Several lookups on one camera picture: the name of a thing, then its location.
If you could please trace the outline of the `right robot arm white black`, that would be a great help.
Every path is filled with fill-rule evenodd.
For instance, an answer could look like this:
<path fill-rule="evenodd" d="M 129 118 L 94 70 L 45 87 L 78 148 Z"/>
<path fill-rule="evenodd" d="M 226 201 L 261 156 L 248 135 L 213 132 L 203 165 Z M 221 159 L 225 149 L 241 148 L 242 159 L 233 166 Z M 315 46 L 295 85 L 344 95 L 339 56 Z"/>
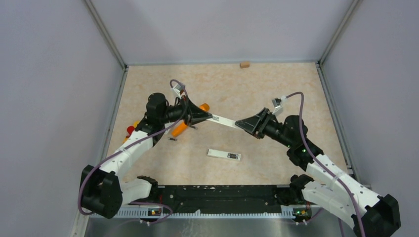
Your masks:
<path fill-rule="evenodd" d="M 298 115 L 278 122 L 267 108 L 235 125 L 257 139 L 265 136 L 288 147 L 290 161 L 305 173 L 294 176 L 290 198 L 314 203 L 348 225 L 358 237 L 390 237 L 401 227 L 399 203 L 392 195 L 379 195 L 340 169 L 306 136 Z"/>

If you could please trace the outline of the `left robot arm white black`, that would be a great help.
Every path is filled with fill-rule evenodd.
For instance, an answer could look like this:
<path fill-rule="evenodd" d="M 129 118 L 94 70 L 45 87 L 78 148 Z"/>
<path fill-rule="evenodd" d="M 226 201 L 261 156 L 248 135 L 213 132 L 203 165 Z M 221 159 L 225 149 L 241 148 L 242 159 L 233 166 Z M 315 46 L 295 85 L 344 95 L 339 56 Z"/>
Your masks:
<path fill-rule="evenodd" d="M 133 201 L 141 199 L 146 204 L 155 203 L 159 194 L 154 188 L 157 184 L 154 179 L 140 176 L 123 183 L 122 178 L 178 122 L 195 125 L 210 118 L 212 114 L 192 103 L 187 95 L 177 97 L 175 104 L 170 105 L 164 94 L 151 94 L 145 115 L 128 140 L 98 165 L 88 165 L 82 171 L 79 212 L 111 219 L 121 206 Z"/>

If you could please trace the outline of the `white remote battery cover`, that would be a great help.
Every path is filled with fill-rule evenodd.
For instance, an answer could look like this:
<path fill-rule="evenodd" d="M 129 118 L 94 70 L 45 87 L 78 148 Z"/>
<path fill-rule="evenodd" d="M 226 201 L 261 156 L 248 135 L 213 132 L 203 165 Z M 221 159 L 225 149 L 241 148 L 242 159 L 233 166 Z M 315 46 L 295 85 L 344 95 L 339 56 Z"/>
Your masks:
<path fill-rule="evenodd" d="M 239 129 L 239 127 L 235 124 L 235 121 L 229 118 L 224 118 L 218 115 L 212 114 L 211 118 L 208 118 L 207 121 L 215 122 L 227 127 Z"/>

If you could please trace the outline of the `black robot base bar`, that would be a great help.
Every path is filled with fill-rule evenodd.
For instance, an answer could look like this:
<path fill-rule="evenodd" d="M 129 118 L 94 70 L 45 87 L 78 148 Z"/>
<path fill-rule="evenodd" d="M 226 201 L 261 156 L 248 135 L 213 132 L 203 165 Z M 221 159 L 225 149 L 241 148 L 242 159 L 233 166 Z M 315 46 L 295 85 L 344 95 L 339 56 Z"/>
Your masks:
<path fill-rule="evenodd" d="M 175 214 L 280 213 L 286 207 L 300 211 L 315 206 L 289 185 L 165 185 L 137 202 L 164 204 Z"/>

